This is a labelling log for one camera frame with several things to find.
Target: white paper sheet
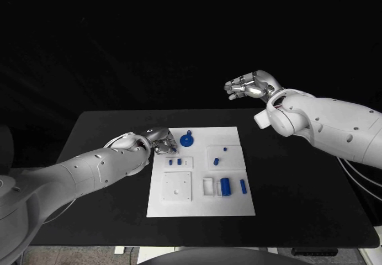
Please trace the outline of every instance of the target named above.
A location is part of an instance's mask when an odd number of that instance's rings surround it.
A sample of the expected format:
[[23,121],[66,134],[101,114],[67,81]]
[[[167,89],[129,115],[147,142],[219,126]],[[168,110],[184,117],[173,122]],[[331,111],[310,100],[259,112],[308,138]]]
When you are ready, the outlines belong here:
[[[183,147],[180,145],[178,139],[181,135],[186,134],[187,130],[191,131],[194,142],[190,147]],[[225,159],[227,159],[230,150],[229,146],[240,145],[236,127],[170,128],[170,131],[178,144],[178,154],[154,154],[147,217],[255,215],[245,169],[212,171],[209,170],[207,166],[207,146],[226,146],[227,151],[222,155]],[[174,167],[171,169],[165,165],[165,163],[168,163],[168,158],[173,158],[173,163],[176,164],[178,157],[193,158],[193,168],[177,169]],[[161,192],[164,172],[190,172],[190,202],[163,202],[163,200],[160,200],[163,196]],[[213,197],[203,196],[203,178],[213,179]],[[216,182],[222,178],[229,178],[232,195],[219,197],[216,194]],[[246,194],[243,194],[240,190],[240,179],[243,179],[246,184]]]

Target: blue block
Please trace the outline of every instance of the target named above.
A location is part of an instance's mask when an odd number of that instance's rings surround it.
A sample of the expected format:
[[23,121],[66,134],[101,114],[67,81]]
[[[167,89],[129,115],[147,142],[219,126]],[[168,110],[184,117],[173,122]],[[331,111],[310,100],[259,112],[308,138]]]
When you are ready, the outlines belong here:
[[220,179],[220,194],[222,194],[222,196],[230,195],[230,187],[229,187],[229,179],[227,178]]
[[245,188],[243,179],[240,179],[240,190],[242,190],[242,193],[246,194],[246,188]]

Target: small blue piece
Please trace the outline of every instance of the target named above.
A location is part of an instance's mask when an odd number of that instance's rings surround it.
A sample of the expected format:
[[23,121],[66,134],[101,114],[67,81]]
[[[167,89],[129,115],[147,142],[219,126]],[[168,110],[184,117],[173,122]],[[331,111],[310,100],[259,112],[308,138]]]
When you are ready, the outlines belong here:
[[220,179],[220,194],[222,194],[222,196],[230,195],[230,187],[229,187],[229,179],[227,178]]
[[191,132],[187,131],[187,134],[184,134],[181,137],[180,137],[180,144],[181,146],[184,147],[189,147],[193,145],[193,137],[191,137]]
[[243,179],[240,179],[240,190],[242,190],[242,193],[246,194],[246,188],[245,188]]

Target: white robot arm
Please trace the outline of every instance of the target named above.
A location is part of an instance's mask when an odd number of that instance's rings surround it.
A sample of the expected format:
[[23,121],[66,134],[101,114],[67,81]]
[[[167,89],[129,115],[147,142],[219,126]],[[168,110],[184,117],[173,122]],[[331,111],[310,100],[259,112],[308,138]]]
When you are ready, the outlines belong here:
[[151,148],[157,154],[176,153],[167,128],[152,128],[141,135],[129,132],[105,148],[17,178],[0,176],[0,265],[17,259],[59,207],[142,170]]
[[382,169],[382,113],[331,98],[284,89],[274,77],[258,70],[226,82],[229,99],[251,96],[266,102],[255,115],[261,129],[304,137],[310,144],[349,161]]

